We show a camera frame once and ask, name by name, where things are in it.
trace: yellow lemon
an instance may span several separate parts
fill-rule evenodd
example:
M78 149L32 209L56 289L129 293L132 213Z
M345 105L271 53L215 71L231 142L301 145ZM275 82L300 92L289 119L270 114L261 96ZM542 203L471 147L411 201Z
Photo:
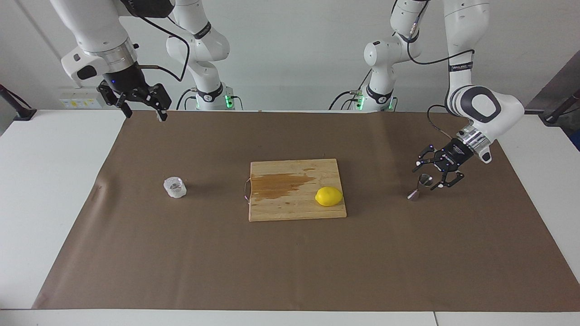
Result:
M342 193L334 187L322 187L318 189L314 199L322 206L334 206L342 200Z

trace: crumpled plastic cup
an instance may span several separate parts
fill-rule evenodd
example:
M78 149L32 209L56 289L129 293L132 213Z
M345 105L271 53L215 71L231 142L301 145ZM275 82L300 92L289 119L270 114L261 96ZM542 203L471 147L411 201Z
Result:
M165 187L167 194L173 198L181 198L187 193L187 189L185 188L185 184L183 184L183 180L176 176L167 178L163 182L163 186Z

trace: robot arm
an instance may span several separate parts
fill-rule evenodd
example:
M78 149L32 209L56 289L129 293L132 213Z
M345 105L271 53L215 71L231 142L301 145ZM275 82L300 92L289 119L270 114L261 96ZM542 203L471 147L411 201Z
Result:
M407 47L413 58L421 54L418 25L422 17L419 13L427 5L425 0L396 1L390 19L395 34L365 47L364 59L372 68L372 75L369 83L363 86L356 109L385 111L389 107L396 80L393 65L411 59Z
M490 5L484 0L444 0L447 48L453 56L474 48L485 33L490 15ZM459 167L474 154L485 163L491 162L490 145L510 129L524 115L523 105L512 95L496 93L484 86L472 84L472 53L467 52L449 59L449 91L446 107L449 113L469 119L457 137L441 150L427 146L419 156L418 170L424 164L434 164L443 174L433 186L451 187L464 175ZM425 158L434 153L432 158ZM456 177L447 181L447 175Z
M121 0L125 11L140 17L167 17L173 0ZM98 75L104 81L97 88L109 105L131 116L126 101L142 102L167 118L171 104L161 84L149 86L137 63L134 45L119 22L123 15L113 0L50 0L63 23L72 31L77 47L61 62L65 72L80 82Z
M197 88L200 110L231 110L233 90L221 82L217 68L210 61L224 60L230 54L226 37L212 27L201 0L176 0L173 10L181 37L189 42L190 56L187 68ZM180 63L185 63L187 50L176 38L167 39L167 52Z

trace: white table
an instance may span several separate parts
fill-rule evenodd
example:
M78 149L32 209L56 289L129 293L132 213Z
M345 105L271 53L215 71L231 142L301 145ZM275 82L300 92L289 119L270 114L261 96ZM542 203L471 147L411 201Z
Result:
M13 123L0 137L1 309L31 307L123 120L122 113L114 110L40 111L31 121ZM500 143L580 279L576 236L580 233L580 153L560 129L544 127L535 116L524 117ZM580 313L0 311L3 326L40 321L47 325L580 325Z

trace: white wall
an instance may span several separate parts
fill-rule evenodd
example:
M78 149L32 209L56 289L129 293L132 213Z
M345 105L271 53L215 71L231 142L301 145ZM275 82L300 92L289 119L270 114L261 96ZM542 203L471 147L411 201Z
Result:
M525 105L580 49L580 2L490 2L491 24L476 48L474 82L513 94ZM364 46L391 33L391 5L392 0L204 1L213 26L231 43L230 57L216 63L220 76L243 98L247 110L326 109L338 93L356 88L368 70ZM426 13L420 60L447 55L442 11L438 0ZM165 52L166 35L133 17L121 21L132 41L141 45L141 64L180 71ZM166 20L159 23L174 28ZM59 88L74 84L57 57L75 41L49 1L3 0L0 27L0 80L35 107L59 108ZM395 68L400 110L421 111L443 101L445 63L402 63ZM162 82L175 100L193 86L191 77L178 84L160 71L146 74L149 83Z

